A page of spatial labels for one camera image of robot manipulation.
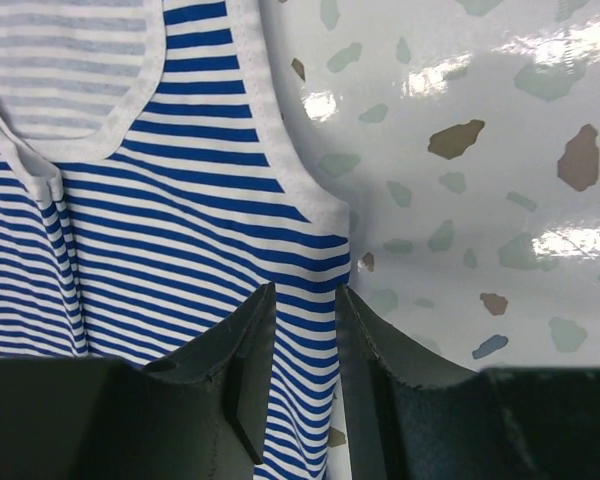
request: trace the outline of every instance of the white neckline trim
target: white neckline trim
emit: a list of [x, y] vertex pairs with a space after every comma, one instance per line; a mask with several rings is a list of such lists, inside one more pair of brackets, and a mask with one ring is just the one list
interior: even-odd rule
[[52, 200], [60, 201], [63, 192], [58, 167], [32, 152], [26, 163], [41, 173], [41, 175], [34, 175], [27, 170], [20, 153], [18, 144], [13, 142], [0, 128], [0, 155], [9, 164], [9, 167], [29, 192], [32, 199], [43, 204], [47, 204]]
[[271, 79], [258, 0], [225, 0], [258, 139], [276, 179], [298, 211], [323, 234], [349, 236], [349, 205], [307, 172], [282, 123]]
[[166, 58], [162, 0], [144, 0], [147, 41], [140, 72], [133, 85], [109, 112], [100, 129], [86, 137], [62, 140], [21, 139], [0, 116], [0, 129], [14, 143], [28, 146], [51, 162], [93, 162], [106, 159], [124, 140], [131, 124], [154, 95]]

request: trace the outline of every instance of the striped tank top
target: striped tank top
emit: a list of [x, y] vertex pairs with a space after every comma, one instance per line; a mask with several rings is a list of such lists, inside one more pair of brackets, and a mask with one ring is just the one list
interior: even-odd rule
[[274, 281], [256, 476], [319, 478], [347, 211], [285, 132], [257, 0], [0, 0], [0, 356], [140, 366]]

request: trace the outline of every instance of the white armhole trim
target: white armhole trim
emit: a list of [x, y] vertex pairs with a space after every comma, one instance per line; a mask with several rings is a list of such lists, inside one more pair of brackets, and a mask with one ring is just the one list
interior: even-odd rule
[[307, 172], [282, 123], [258, 0], [225, 3], [256, 133], [276, 179], [294, 207], [320, 233], [348, 237], [349, 205], [324, 190]]

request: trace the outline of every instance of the white glossy surface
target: white glossy surface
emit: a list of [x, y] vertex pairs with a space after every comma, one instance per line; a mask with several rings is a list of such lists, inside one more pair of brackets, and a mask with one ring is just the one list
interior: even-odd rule
[[[473, 369], [600, 365], [600, 0], [263, 0], [262, 9], [300, 157], [359, 217], [354, 288]], [[330, 60], [343, 48], [359, 59]], [[432, 135], [474, 119], [484, 128], [464, 154], [428, 151]], [[583, 127], [571, 146], [584, 146], [564, 160], [578, 167], [567, 182], [558, 161]], [[407, 187], [410, 203], [399, 206], [387, 182]], [[451, 225], [451, 241], [431, 240]], [[411, 253], [388, 251], [393, 239], [403, 242], [389, 250], [408, 241]], [[504, 313], [481, 294], [506, 298]], [[332, 449], [334, 478], [348, 478], [341, 450]]]

